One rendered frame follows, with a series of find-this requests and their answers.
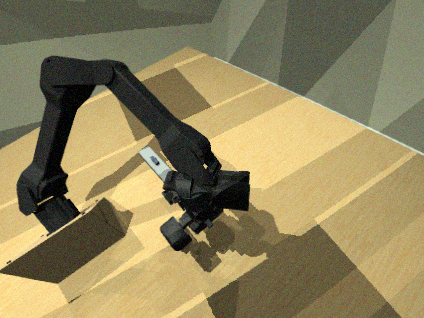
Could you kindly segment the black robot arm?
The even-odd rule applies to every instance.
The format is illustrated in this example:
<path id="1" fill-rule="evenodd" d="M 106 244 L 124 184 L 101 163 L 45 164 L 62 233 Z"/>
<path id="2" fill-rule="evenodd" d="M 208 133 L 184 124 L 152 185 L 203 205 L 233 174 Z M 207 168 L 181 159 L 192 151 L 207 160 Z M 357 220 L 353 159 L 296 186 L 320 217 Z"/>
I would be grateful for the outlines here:
<path id="1" fill-rule="evenodd" d="M 167 172 L 162 187 L 170 205 L 197 210 L 210 199 L 216 208 L 249 211 L 250 172 L 220 170 L 210 141 L 177 119 L 126 64 L 51 55 L 41 64 L 40 89 L 47 102 L 33 161 L 16 184 L 19 211 L 26 217 L 34 212 L 46 236 L 81 214 L 65 197 L 68 174 L 61 162 L 76 112 L 96 85 L 107 86 L 141 120 L 177 170 Z"/>

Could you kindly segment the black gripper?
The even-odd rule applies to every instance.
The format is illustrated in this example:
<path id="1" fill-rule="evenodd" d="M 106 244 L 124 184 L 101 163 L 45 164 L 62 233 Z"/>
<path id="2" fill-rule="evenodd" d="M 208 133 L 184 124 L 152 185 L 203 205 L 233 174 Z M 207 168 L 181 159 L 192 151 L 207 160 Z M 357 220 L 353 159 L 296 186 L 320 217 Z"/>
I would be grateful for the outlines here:
<path id="1" fill-rule="evenodd" d="M 213 222 L 224 211 L 223 208 L 212 206 L 210 199 L 200 209 L 191 210 L 185 206 L 184 208 L 186 212 L 179 219 L 180 224 L 172 216 L 164 224 L 159 226 L 159 231 L 174 251 L 179 251 L 190 240 L 189 235 L 184 229 L 189 227 L 195 235 L 199 235 L 207 227 L 204 223 L 207 219 Z"/>

